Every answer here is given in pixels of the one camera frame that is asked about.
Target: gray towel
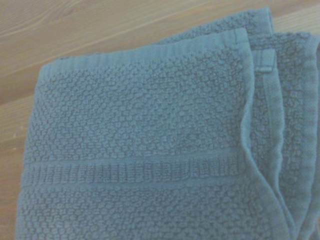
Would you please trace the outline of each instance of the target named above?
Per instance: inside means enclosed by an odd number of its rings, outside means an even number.
[[[318,45],[263,8],[45,65],[16,239],[319,239]]]

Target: woven texture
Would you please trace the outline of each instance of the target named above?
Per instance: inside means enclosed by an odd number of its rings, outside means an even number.
[[[15,238],[319,239],[319,43],[263,8],[43,66]]]

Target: ribbed band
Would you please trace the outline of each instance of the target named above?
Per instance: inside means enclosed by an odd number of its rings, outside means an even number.
[[[21,187],[60,184],[160,183],[236,176],[245,170],[240,149],[179,157],[128,159],[121,162],[65,162],[29,164]]]

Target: towel stack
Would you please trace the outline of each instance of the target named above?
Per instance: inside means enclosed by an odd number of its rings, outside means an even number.
[[[319,240],[320,37],[269,8],[42,67],[17,240]]]

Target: wooden floor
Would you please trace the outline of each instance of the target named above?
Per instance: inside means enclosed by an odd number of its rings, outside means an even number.
[[[43,64],[151,44],[267,4],[277,32],[320,34],[319,0],[0,0],[0,239],[14,239],[24,142]]]

